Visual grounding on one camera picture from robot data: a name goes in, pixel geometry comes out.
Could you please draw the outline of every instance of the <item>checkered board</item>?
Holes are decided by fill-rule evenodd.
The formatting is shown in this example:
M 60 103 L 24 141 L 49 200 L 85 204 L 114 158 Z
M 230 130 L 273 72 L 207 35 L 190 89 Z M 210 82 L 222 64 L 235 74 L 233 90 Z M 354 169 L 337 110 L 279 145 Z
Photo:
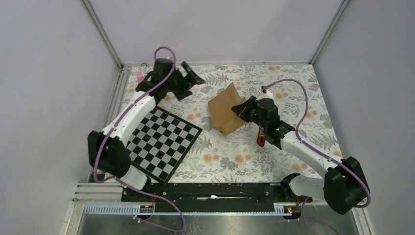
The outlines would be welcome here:
M 202 129 L 156 107 L 134 130 L 127 150 L 133 166 L 167 184 Z

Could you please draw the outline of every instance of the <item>leaf pattern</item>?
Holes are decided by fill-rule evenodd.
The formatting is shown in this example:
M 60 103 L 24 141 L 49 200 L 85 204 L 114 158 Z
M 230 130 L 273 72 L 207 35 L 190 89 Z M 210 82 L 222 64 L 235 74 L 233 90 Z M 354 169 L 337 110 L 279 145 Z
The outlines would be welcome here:
M 330 153 L 340 153 L 333 126 L 311 65 L 217 65 L 192 66 L 206 81 L 194 86 L 193 95 L 180 102 L 173 94 L 167 94 L 159 106 L 203 128 L 171 183 L 231 183 L 278 182 L 303 166 L 303 162 L 291 154 L 268 143 L 263 148 L 256 142 L 258 126 L 248 123 L 224 137 L 214 127 L 209 115 L 208 101 L 233 82 L 241 97 L 258 96 L 261 86 L 283 78 L 293 78 L 306 87 L 309 97 L 307 118 L 300 127 L 300 135 Z M 133 97 L 137 86 L 137 71 L 147 74 L 153 67 L 132 67 L 123 108 Z M 293 83 L 280 83 L 271 88 L 281 120 L 296 126 L 305 109 L 301 88 Z M 300 173 L 318 177 L 310 167 L 300 167 Z

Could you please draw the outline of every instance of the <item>brown cardboard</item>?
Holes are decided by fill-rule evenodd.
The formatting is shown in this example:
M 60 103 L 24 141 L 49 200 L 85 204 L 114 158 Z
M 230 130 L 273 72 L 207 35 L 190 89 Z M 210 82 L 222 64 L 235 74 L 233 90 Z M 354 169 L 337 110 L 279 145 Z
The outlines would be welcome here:
M 213 126 L 224 136 L 246 124 L 231 109 L 232 106 L 242 104 L 245 101 L 245 98 L 239 96 L 232 82 L 223 92 L 207 103 Z

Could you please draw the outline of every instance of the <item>pink object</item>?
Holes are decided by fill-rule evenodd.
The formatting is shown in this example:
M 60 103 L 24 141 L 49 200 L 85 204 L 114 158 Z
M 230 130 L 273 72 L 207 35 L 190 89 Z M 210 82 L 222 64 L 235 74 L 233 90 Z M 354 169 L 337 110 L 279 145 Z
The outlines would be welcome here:
M 137 79 L 138 79 L 138 83 L 144 80 L 144 74 L 141 71 L 137 72 Z

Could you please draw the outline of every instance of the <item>white wall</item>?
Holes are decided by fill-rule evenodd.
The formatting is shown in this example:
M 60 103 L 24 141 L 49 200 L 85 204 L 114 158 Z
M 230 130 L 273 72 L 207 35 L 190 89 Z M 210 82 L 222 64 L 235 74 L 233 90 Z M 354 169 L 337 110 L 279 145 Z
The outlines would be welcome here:
M 308 62 L 342 0 L 91 0 L 124 63 Z
M 413 234 L 415 1 L 352 1 L 315 70 L 344 156 L 356 157 L 377 235 Z
M 117 69 L 79 0 L 0 3 L 0 234 L 58 234 Z

